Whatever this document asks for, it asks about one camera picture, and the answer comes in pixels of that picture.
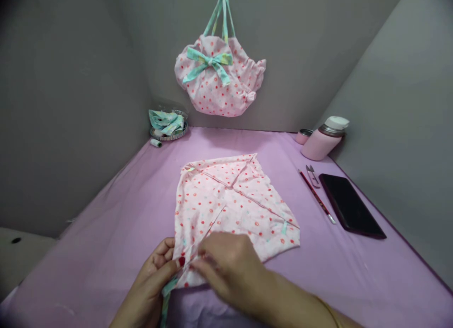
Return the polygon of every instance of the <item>purple table cover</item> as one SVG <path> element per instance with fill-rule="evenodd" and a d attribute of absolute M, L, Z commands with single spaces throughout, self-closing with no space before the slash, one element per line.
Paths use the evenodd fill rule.
<path fill-rule="evenodd" d="M 146 143 L 96 196 L 18 287 L 6 317 L 23 327 L 106 327 L 156 245 L 174 234 L 176 187 L 190 161 L 258 153 L 301 226 L 301 247 L 266 263 L 366 327 L 453 327 L 453 297 L 359 192 L 387 235 L 375 240 L 332 225 L 297 169 L 344 176 L 309 161 L 295 135 L 191 128 L 175 142 Z M 324 191 L 318 194 L 336 219 Z M 172 293 L 169 327 L 261 327 L 208 286 Z"/>

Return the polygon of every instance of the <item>mint green bow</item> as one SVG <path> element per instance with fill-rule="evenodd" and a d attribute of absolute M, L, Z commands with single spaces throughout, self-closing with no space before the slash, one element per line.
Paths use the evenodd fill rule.
<path fill-rule="evenodd" d="M 204 54 L 194 50 L 193 48 L 189 47 L 187 49 L 187 57 L 192 60 L 196 60 L 201 62 L 202 64 L 198 67 L 194 68 L 183 80 L 183 83 L 187 83 L 191 80 L 194 80 L 198 75 L 207 69 L 209 66 L 214 67 L 217 72 L 217 75 L 222 80 L 222 84 L 224 86 L 230 85 L 230 78 L 226 73 L 225 69 L 222 65 L 232 65 L 233 64 L 233 57 L 231 54 L 222 53 L 215 57 L 206 57 Z"/>

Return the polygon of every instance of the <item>red pencil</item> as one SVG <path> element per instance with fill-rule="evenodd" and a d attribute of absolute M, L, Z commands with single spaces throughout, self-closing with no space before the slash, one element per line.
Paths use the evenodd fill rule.
<path fill-rule="evenodd" d="M 316 191 L 315 189 L 313 189 L 313 187 L 310 185 L 310 183 L 308 182 L 307 178 L 303 175 L 302 171 L 299 170 L 299 173 L 301 174 L 302 178 L 304 179 L 305 183 L 307 183 L 308 187 L 310 188 L 311 190 L 311 193 L 313 194 L 313 196 L 315 196 L 316 200 L 318 201 L 319 205 L 322 207 L 322 209 L 324 210 L 324 212 L 326 213 L 327 217 L 329 217 L 329 220 L 332 222 L 332 224 L 336 224 L 335 220 L 333 219 L 332 215 L 330 215 L 330 212 L 329 210 L 327 210 L 327 208 L 325 207 L 324 203 L 322 202 L 322 200 L 319 198 L 318 194 L 316 194 Z"/>

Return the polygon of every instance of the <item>pink polka dot bag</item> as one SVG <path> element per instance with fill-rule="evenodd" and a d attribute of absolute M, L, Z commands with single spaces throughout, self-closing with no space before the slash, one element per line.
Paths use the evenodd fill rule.
<path fill-rule="evenodd" d="M 223 11 L 222 38 L 215 36 Z M 228 37 L 227 11 L 232 36 Z M 266 60 L 255 63 L 236 39 L 229 0 L 218 0 L 204 31 L 194 45 L 177 57 L 175 75 L 196 110 L 224 117 L 237 117 L 256 99 L 266 70 Z"/>

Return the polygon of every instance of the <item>smartphone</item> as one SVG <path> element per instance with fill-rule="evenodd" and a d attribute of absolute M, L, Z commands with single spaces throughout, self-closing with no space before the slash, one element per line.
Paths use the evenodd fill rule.
<path fill-rule="evenodd" d="M 319 180 L 345 230 L 377 239 L 387 238 L 349 180 L 326 174 L 321 174 Z"/>

